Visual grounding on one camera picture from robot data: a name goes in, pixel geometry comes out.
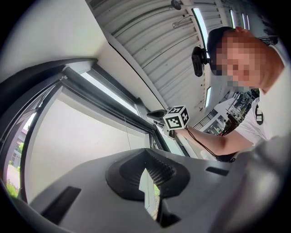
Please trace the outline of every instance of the man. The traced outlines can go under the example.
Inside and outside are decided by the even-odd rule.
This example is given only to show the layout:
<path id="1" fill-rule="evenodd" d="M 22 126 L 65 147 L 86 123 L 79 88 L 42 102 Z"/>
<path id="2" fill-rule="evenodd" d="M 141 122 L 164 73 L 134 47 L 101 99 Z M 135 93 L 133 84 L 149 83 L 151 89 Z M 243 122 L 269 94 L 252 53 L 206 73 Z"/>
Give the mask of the man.
<path id="1" fill-rule="evenodd" d="M 215 75 L 232 76 L 239 86 L 259 88 L 260 98 L 253 101 L 244 121 L 224 137 L 189 127 L 196 140 L 214 154 L 225 155 L 255 145 L 261 139 L 269 140 L 291 131 L 291 69 L 288 58 L 241 27 L 222 27 L 211 31 L 207 52 Z M 198 145 L 186 129 L 176 132 Z"/>

